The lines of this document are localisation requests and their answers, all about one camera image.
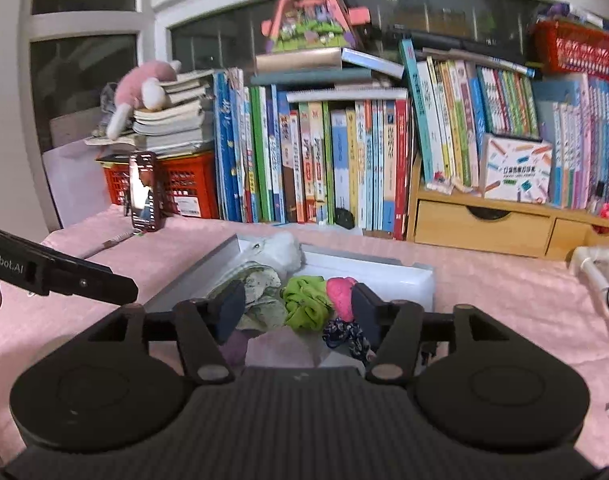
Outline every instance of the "green scrunchie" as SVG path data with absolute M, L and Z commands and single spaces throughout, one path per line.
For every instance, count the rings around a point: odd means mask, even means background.
M 333 309 L 322 276 L 294 276 L 282 289 L 284 324 L 293 329 L 322 330 Z

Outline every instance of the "pink bedsheet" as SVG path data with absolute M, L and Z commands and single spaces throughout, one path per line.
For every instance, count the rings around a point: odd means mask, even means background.
M 44 242 L 82 254 L 130 229 L 113 206 Z M 165 229 L 127 240 L 92 258 L 115 273 L 131 276 L 144 303 L 198 258 L 234 233 L 267 235 L 264 225 L 172 218 Z M 590 293 L 564 264 L 294 228 L 302 242 L 357 253 L 399 258 L 403 264 L 435 266 L 437 311 L 471 303 L 573 366 L 591 390 L 591 407 L 577 449 L 598 466 L 609 464 L 609 324 Z M 114 307 L 83 298 L 35 296 L 2 284 L 0 311 L 0 455 L 8 461 L 23 448 L 9 413 L 14 379 L 36 358 L 105 316 Z

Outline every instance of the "red crate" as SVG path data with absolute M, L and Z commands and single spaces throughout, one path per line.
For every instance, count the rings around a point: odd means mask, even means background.
M 167 192 L 165 210 L 180 214 L 174 197 L 196 197 L 201 218 L 219 218 L 216 195 L 216 159 L 214 152 L 165 158 L 159 161 L 161 178 Z M 122 205 L 129 186 L 127 163 L 102 163 L 111 202 Z
M 585 72 L 609 80 L 609 33 L 584 25 L 546 20 L 534 25 L 545 73 Z

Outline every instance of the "white plush toy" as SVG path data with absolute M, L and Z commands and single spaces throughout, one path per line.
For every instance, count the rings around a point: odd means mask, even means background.
M 180 67 L 180 61 L 148 61 L 127 73 L 116 88 L 116 111 L 107 126 L 107 137 L 118 139 L 127 119 L 138 108 L 162 110 L 168 100 L 160 83 L 176 81 Z

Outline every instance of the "drawer handle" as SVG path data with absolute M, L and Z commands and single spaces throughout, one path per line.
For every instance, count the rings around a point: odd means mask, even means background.
M 500 220 L 511 214 L 511 211 L 503 211 L 502 209 L 490 209 L 488 207 L 474 207 L 472 205 L 467 205 L 465 207 L 478 220 L 485 220 L 485 221 Z

